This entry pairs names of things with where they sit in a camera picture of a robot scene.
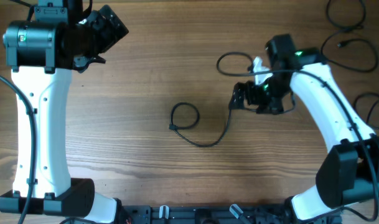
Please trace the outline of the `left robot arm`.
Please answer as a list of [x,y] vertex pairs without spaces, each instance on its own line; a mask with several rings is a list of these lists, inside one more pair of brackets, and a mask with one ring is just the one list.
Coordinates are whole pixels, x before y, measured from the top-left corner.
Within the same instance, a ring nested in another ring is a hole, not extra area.
[[43,0],[3,36],[17,96],[18,160],[12,189],[0,196],[0,212],[62,217],[64,223],[132,223],[117,198],[95,191],[94,181],[73,178],[65,152],[67,96],[73,72],[103,63],[102,54],[128,34],[105,5]]

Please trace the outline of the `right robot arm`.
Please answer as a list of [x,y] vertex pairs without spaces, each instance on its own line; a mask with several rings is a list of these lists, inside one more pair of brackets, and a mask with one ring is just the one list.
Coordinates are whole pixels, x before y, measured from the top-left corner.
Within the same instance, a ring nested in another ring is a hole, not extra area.
[[288,34],[266,44],[270,66],[254,58],[253,81],[237,83],[230,110],[283,114],[283,98],[297,95],[314,119],[327,148],[315,185],[289,200],[292,219],[314,221],[356,203],[379,200],[379,136],[344,97],[318,49],[297,49]]

